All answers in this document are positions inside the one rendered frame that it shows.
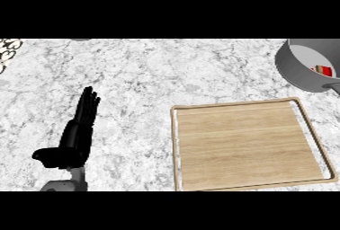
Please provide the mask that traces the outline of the red and white cupcake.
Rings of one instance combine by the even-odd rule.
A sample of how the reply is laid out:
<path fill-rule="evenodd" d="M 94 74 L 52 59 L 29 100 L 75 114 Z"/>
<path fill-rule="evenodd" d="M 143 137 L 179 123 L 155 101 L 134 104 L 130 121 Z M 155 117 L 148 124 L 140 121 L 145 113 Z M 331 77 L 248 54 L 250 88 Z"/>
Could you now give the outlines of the red and white cupcake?
<path fill-rule="evenodd" d="M 332 76 L 332 69 L 328 66 L 313 66 L 312 70 L 326 77 Z"/>

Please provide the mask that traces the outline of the grey metal pot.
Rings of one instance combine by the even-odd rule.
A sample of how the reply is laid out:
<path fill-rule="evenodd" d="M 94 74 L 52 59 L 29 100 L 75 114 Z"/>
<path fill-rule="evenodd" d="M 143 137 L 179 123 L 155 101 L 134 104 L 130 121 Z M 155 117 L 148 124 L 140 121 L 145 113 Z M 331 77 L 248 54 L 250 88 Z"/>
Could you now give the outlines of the grey metal pot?
<path fill-rule="evenodd" d="M 275 65 L 298 89 L 313 93 L 334 90 L 340 95 L 340 39 L 288 39 L 276 52 Z M 328 66 L 332 76 L 315 72 L 313 66 Z"/>

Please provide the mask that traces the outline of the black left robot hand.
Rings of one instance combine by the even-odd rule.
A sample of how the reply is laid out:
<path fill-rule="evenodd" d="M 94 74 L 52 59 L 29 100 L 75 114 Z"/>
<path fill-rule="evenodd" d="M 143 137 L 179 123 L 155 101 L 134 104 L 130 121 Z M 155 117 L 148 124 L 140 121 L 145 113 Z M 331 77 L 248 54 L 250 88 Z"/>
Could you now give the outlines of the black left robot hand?
<path fill-rule="evenodd" d="M 43 163 L 44 168 L 80 168 L 90 154 L 93 125 L 97 116 L 100 98 L 93 87 L 84 88 L 74 118 L 65 126 L 59 146 L 34 151 L 32 159 Z"/>

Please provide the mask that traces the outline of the pale wooden tray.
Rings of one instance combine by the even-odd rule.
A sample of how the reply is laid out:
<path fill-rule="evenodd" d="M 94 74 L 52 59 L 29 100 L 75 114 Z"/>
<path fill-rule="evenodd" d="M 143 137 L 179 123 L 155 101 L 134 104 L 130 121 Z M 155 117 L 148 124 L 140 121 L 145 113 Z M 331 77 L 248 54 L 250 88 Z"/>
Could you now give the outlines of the pale wooden tray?
<path fill-rule="evenodd" d="M 295 97 L 170 110 L 176 190 L 253 190 L 337 181 L 324 176 L 300 128 Z"/>

